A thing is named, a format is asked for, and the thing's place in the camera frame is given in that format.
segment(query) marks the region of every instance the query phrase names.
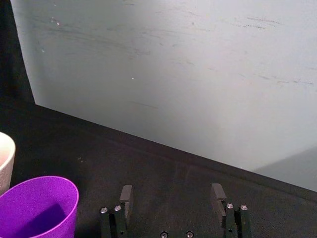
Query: black fabric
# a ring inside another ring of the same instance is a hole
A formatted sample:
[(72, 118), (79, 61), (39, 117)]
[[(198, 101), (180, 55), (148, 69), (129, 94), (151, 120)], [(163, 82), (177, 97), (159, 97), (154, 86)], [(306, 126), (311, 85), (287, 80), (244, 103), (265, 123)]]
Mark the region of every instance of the black fabric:
[(0, 131), (16, 143), (12, 184), (45, 175), (79, 188), (76, 237), (100, 237), (99, 208), (134, 185), (132, 237), (192, 230), (221, 237), (211, 183), (249, 207), (255, 238), (316, 238), (317, 194), (34, 105), (0, 100)]
[(0, 97), (34, 103), (10, 0), (0, 1)]

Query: white wall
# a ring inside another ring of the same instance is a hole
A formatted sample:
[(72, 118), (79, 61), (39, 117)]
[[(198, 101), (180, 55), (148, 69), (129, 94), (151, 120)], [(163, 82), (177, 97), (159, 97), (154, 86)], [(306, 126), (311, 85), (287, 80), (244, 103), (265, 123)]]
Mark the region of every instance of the white wall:
[(12, 4), (37, 104), (317, 191), (317, 1)]

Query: screw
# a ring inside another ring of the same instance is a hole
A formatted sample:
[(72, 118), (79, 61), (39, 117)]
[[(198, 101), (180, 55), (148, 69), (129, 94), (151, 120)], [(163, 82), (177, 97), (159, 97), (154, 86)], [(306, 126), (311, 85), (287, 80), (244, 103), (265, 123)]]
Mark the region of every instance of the screw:
[(240, 208), (241, 208), (241, 210), (244, 210), (244, 211), (247, 211), (247, 210), (248, 210), (247, 205), (241, 205)]
[(116, 206), (115, 208), (114, 208), (114, 210), (117, 212), (117, 211), (120, 211), (121, 210), (121, 206), (119, 205), (119, 206)]
[(102, 213), (102, 214), (106, 213), (107, 211), (108, 211), (108, 209), (106, 207), (102, 207), (100, 209), (100, 213)]
[(186, 237), (187, 238), (193, 238), (194, 237), (194, 233), (192, 233), (191, 231), (186, 232)]
[(162, 232), (160, 234), (160, 238), (168, 238), (168, 233), (167, 232)]
[(233, 208), (233, 204), (232, 203), (228, 203), (227, 204), (227, 208), (232, 209)]

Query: white cup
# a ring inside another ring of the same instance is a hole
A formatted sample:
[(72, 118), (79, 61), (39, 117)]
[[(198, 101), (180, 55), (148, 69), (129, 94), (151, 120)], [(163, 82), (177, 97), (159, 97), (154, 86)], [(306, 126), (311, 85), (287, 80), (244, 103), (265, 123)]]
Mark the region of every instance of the white cup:
[(12, 138), (0, 132), (0, 196), (10, 187), (15, 144)]

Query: purple plastic cup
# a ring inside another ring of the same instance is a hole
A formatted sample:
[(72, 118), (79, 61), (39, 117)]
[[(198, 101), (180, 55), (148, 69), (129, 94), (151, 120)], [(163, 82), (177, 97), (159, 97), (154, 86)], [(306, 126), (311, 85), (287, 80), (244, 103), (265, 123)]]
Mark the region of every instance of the purple plastic cup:
[(74, 238), (79, 193), (57, 176), (33, 178), (0, 196), (0, 238)]

